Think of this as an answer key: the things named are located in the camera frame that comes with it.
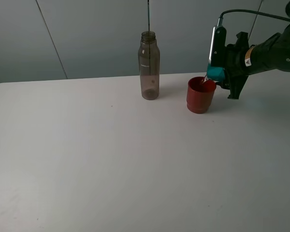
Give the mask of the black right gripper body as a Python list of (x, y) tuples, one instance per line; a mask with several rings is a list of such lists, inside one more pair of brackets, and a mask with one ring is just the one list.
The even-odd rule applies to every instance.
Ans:
[(239, 45), (229, 44), (226, 46), (223, 82), (229, 82), (230, 79), (246, 82), (248, 76), (245, 75), (245, 55), (246, 52), (253, 48), (254, 45)]

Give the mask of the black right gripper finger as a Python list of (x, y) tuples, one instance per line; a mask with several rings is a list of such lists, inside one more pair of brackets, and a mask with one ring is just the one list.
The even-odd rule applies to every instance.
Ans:
[(247, 75), (234, 76), (228, 72), (225, 72), (225, 79), (223, 81), (216, 82), (216, 85), (220, 86), (222, 89), (230, 91), (228, 99), (238, 100), (247, 79)]
[(236, 35), (236, 37), (237, 41), (235, 43), (235, 47), (249, 47), (247, 32), (240, 32)]

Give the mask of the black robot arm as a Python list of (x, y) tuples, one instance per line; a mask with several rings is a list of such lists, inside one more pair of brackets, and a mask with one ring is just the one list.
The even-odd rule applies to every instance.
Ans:
[(246, 32), (236, 35), (235, 44), (226, 45), (226, 33), (219, 18), (213, 31), (207, 76), (230, 91), (229, 99), (239, 99), (250, 75), (271, 70), (290, 72), (290, 24), (283, 33), (257, 45), (249, 45)]

